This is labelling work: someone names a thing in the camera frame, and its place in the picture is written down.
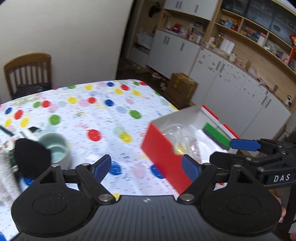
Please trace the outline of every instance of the clear plastic bag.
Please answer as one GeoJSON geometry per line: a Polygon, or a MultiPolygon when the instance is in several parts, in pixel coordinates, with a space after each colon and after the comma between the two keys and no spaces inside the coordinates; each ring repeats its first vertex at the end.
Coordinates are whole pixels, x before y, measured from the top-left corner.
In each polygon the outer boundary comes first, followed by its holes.
{"type": "Polygon", "coordinates": [[[188,154],[198,163],[202,163],[195,130],[189,126],[174,124],[163,131],[163,135],[174,145],[177,155],[188,154]]]}

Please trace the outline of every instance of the red and white box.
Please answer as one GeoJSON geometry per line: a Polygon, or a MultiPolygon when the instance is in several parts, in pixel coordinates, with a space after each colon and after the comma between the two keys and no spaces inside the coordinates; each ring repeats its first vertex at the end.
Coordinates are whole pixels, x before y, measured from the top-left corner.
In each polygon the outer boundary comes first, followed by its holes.
{"type": "Polygon", "coordinates": [[[199,130],[206,123],[209,123],[229,140],[239,139],[238,135],[226,124],[221,124],[219,118],[204,105],[182,109],[155,119],[149,124],[141,148],[178,193],[182,193],[191,184],[191,181],[181,167],[183,155],[174,153],[174,145],[163,135],[163,132],[168,126],[174,124],[192,125],[199,130]]]}

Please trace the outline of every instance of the black bag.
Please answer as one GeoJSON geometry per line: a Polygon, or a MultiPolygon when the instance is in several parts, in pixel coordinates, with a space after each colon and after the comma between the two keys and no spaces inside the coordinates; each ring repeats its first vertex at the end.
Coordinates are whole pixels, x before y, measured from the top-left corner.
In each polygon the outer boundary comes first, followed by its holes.
{"type": "Polygon", "coordinates": [[[36,84],[31,84],[31,85],[27,85],[27,84],[19,85],[17,87],[17,91],[13,95],[13,99],[17,99],[20,97],[24,97],[27,95],[31,95],[31,94],[43,92],[46,90],[51,90],[51,89],[52,89],[52,84],[50,84],[50,83],[36,83],[36,84]]]}

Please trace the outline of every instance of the black cloth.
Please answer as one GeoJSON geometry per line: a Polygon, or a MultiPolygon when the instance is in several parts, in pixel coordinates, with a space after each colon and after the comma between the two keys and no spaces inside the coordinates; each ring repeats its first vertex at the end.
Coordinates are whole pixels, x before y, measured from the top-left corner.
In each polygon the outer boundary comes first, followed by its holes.
{"type": "Polygon", "coordinates": [[[34,180],[50,167],[52,159],[50,150],[38,142],[25,138],[15,142],[14,158],[20,173],[34,180]]]}
{"type": "Polygon", "coordinates": [[[27,95],[43,92],[46,90],[51,90],[52,85],[50,83],[36,83],[36,84],[31,84],[31,85],[19,85],[17,87],[17,91],[13,95],[13,99],[17,99],[20,97],[24,97],[27,95]]]}

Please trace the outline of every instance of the green strip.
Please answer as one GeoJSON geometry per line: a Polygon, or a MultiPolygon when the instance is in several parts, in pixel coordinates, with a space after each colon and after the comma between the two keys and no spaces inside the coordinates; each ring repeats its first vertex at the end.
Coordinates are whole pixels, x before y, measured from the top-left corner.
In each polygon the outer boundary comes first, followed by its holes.
{"type": "Polygon", "coordinates": [[[206,123],[204,128],[215,140],[221,143],[226,148],[230,149],[230,140],[228,140],[222,133],[217,131],[214,127],[212,127],[209,123],[206,123]]]}

